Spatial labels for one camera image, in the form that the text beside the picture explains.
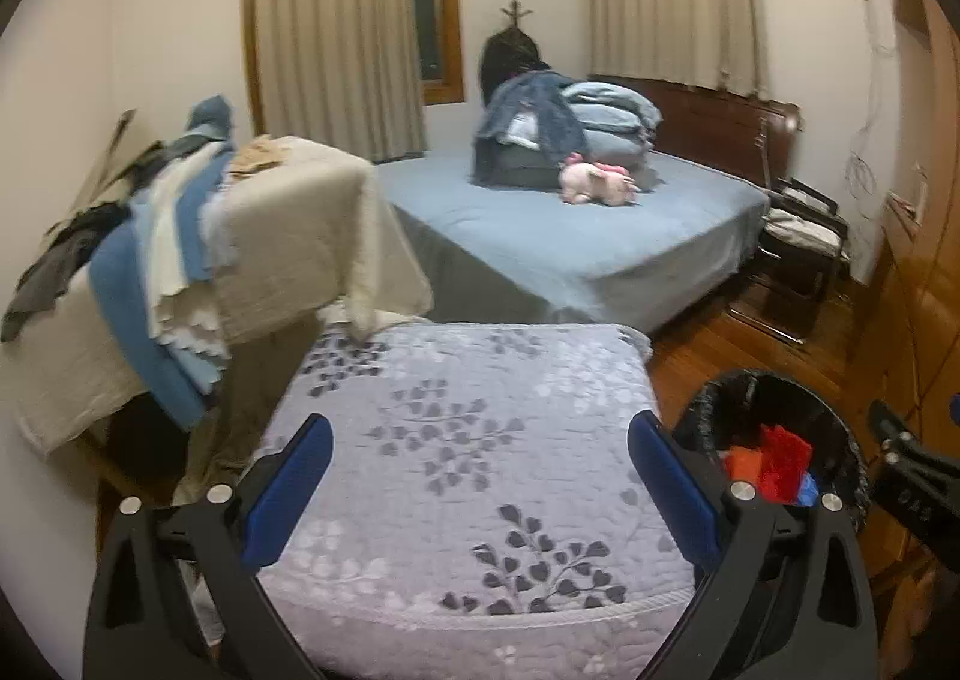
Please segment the person's right hand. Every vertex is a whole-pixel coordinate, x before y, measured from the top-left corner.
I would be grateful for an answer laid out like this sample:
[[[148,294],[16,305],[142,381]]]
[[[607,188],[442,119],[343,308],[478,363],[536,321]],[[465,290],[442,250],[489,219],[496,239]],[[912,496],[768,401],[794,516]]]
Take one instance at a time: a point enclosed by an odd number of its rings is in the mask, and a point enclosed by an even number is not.
[[[931,565],[923,573],[908,574],[896,586],[880,639],[880,677],[896,678],[911,664],[914,641],[931,621],[942,582],[942,568]]]

